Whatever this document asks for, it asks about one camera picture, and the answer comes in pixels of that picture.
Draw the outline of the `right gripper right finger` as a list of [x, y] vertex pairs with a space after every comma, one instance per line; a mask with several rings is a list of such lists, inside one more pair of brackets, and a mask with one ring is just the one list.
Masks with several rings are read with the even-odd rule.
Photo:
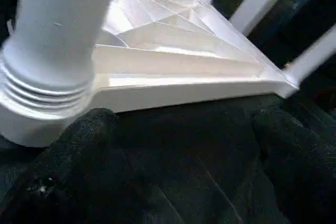
[[335, 223], [335, 145], [281, 109], [252, 119], [263, 166], [291, 223]]

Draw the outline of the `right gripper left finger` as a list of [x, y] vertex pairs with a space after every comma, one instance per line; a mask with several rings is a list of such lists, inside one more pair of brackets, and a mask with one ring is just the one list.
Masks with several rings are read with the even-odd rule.
[[92, 109], [68, 125], [14, 182], [1, 201], [1, 223], [69, 223], [82, 211], [66, 184], [78, 166], [85, 171], [113, 138], [117, 116]]

